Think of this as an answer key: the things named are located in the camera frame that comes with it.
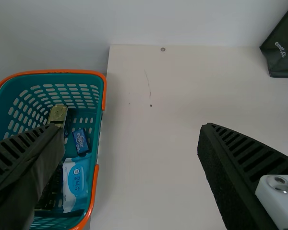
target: scratch mark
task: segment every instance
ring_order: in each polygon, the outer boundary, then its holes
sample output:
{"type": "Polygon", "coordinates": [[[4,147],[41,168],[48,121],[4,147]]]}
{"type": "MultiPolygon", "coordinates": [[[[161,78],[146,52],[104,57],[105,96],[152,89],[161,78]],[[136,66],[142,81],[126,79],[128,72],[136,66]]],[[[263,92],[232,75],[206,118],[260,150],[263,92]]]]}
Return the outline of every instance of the scratch mark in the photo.
{"type": "Polygon", "coordinates": [[[146,70],[144,69],[144,73],[145,73],[145,76],[146,76],[146,79],[147,79],[147,85],[148,85],[148,88],[149,88],[149,98],[152,94],[151,90],[150,90],[150,85],[149,85],[149,79],[148,79],[148,76],[147,76],[147,73],[146,73],[146,70]]]}

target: blue packet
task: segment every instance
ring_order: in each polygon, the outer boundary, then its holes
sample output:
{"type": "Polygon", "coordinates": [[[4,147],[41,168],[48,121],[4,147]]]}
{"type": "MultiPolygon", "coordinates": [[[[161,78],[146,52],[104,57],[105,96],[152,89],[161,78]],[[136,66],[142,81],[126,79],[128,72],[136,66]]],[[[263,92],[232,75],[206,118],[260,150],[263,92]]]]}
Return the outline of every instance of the blue packet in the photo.
{"type": "Polygon", "coordinates": [[[85,209],[88,196],[91,154],[66,158],[63,164],[64,213],[85,209]]]}
{"type": "Polygon", "coordinates": [[[75,142],[77,153],[79,156],[82,156],[90,151],[86,141],[84,128],[73,131],[72,137],[75,142]]]}

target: white table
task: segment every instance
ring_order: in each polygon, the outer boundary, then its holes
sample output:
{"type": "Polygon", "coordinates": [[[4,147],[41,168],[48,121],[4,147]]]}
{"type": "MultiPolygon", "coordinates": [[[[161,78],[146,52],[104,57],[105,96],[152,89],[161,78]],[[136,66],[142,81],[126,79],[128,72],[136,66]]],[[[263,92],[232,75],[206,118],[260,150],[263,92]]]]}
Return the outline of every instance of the white table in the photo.
{"type": "Polygon", "coordinates": [[[160,48],[110,49],[91,229],[225,230],[197,157],[207,122],[288,155],[288,79],[259,49],[160,48]]]}

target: basket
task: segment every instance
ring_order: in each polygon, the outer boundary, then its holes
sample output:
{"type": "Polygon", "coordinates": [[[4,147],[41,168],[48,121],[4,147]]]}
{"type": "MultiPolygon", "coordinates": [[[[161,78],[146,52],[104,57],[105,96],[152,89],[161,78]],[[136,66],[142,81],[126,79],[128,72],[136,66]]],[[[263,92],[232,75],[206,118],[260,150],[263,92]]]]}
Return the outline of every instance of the basket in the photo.
{"type": "Polygon", "coordinates": [[[69,135],[64,157],[77,157],[72,132],[85,128],[92,150],[88,199],[84,211],[63,213],[62,190],[51,211],[36,211],[30,229],[82,229],[93,210],[99,166],[96,164],[107,82],[90,70],[21,72],[0,82],[0,140],[46,124],[52,106],[69,107],[69,135]]]}

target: wet wipes package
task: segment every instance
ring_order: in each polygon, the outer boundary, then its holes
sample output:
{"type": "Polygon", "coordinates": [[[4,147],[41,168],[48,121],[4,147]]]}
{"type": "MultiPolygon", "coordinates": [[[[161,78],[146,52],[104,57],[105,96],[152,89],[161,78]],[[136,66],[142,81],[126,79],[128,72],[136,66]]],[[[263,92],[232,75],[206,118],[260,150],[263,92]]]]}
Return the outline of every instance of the wet wipes package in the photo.
{"type": "Polygon", "coordinates": [[[91,154],[66,158],[63,164],[64,213],[85,209],[88,195],[91,154]]]}

